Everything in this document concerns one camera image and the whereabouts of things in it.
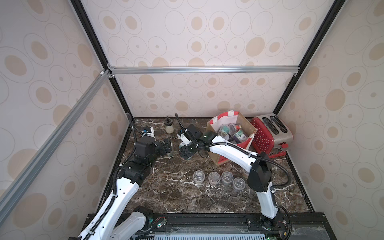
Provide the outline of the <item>seed jar orange label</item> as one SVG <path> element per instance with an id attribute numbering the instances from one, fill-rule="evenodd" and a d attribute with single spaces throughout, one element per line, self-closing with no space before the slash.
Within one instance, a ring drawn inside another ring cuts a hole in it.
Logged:
<path id="1" fill-rule="evenodd" d="M 205 173 L 201 170 L 197 170 L 193 174 L 193 181 L 197 185 L 201 185 L 205 180 Z"/>

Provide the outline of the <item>seed jar yellow label back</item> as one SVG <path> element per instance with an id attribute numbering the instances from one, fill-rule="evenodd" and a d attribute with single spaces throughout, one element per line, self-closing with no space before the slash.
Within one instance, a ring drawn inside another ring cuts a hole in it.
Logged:
<path id="1" fill-rule="evenodd" d="M 248 176 L 249 176 L 249 172 L 247 172 L 246 170 L 242 170 L 242 176 L 245 178 L 245 179 L 248 179 Z"/>

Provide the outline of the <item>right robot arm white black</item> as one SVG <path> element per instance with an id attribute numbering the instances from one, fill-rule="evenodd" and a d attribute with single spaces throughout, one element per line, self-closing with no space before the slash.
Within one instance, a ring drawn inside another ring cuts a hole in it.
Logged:
<path id="1" fill-rule="evenodd" d="M 266 154 L 257 154 L 232 144 L 212 131 L 202 133 L 194 125 L 187 128 L 180 124 L 177 135 L 182 141 L 180 156 L 187 160 L 199 151 L 206 150 L 236 163 L 248 173 L 247 185 L 257 193 L 261 207 L 261 224 L 266 229 L 275 227 L 283 217 L 275 200 L 275 191 L 291 184 L 292 178 L 283 166 L 271 161 Z M 276 166 L 287 176 L 283 184 L 273 183 L 272 166 Z"/>

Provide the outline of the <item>seed jar red label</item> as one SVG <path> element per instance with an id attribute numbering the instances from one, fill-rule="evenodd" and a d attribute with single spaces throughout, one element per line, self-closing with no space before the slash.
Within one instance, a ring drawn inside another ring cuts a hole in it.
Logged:
<path id="1" fill-rule="evenodd" d="M 234 176 L 231 172 L 225 171 L 221 174 L 221 182 L 223 185 L 231 185 L 234 180 Z"/>

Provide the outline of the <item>seed jar sunflower label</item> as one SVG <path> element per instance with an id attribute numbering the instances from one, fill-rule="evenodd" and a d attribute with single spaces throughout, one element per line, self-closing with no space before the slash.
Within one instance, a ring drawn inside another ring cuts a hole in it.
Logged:
<path id="1" fill-rule="evenodd" d="M 174 156 L 174 150 L 173 150 L 173 148 L 170 148 L 169 149 L 169 152 L 167 153 L 167 157 L 173 157 Z"/>

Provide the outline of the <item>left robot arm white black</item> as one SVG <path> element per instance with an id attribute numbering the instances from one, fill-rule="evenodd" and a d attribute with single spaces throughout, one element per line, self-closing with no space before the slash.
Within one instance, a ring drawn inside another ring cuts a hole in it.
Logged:
<path id="1" fill-rule="evenodd" d="M 172 142 L 165 139 L 156 141 L 153 127 L 139 130 L 133 121 L 130 127 L 134 135 L 134 149 L 114 171 L 112 191 L 103 206 L 78 240 L 131 240 L 136 232 L 150 232 L 154 225 L 152 210 L 137 207 L 122 223 L 118 223 L 124 209 L 152 171 L 157 158 L 173 151 Z"/>

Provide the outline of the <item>seed jar green label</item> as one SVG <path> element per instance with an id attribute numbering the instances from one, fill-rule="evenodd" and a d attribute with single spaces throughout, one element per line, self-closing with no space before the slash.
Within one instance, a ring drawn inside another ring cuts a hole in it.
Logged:
<path id="1" fill-rule="evenodd" d="M 231 128 L 229 125 L 223 124 L 219 128 L 218 135 L 228 140 L 230 138 L 230 130 Z"/>

